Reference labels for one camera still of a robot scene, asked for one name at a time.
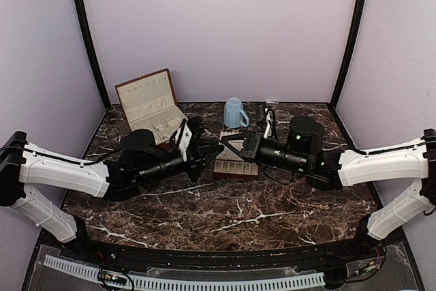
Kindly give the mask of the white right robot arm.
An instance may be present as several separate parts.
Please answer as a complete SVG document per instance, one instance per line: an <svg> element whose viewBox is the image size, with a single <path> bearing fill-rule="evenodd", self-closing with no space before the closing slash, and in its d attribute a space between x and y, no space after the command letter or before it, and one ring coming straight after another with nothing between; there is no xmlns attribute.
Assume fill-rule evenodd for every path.
<svg viewBox="0 0 436 291"><path fill-rule="evenodd" d="M340 152L322 150L324 126L310 117L290 120L285 143L261 132L221 138L221 143L245 162L265 164L298 173L312 187L334 190L360 183L412 179L412 184L382 209L364 217L348 254L363 259L374 244L409 220L435 206L435 130L421 138L386 148Z"/></svg>

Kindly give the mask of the red jewelry display tray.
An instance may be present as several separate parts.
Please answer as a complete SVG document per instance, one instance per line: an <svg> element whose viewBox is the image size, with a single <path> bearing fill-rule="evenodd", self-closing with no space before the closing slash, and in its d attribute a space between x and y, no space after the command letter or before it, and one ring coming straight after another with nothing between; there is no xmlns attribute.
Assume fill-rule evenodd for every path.
<svg viewBox="0 0 436 291"><path fill-rule="evenodd" d="M224 150L215 158L213 176L217 179L247 179L259 177L259 167L256 164L244 162L235 152L224 146Z"/></svg>

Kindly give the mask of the light blue faceted mug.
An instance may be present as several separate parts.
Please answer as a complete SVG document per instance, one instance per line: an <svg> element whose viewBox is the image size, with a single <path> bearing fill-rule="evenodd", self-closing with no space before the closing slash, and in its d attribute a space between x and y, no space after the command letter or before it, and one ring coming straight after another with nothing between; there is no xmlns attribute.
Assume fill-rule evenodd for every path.
<svg viewBox="0 0 436 291"><path fill-rule="evenodd" d="M243 103L237 97L231 97L224 106L224 125L231 129L249 126L249 117L243 109Z"/></svg>

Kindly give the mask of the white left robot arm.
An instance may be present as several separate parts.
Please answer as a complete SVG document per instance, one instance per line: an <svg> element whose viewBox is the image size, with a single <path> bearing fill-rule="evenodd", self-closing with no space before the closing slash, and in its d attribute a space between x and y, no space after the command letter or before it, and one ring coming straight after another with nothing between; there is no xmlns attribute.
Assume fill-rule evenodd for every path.
<svg viewBox="0 0 436 291"><path fill-rule="evenodd" d="M200 117L183 119L170 136L170 149L157 146L152 131L138 129L121 138L117 149L93 161L64 156L27 141L15 132L1 147L1 206L23 213L47 230L82 261L96 255L85 223L63 212L36 185L49 185L122 202L142 188L185 173L196 182L223 151L217 140L202 138Z"/></svg>

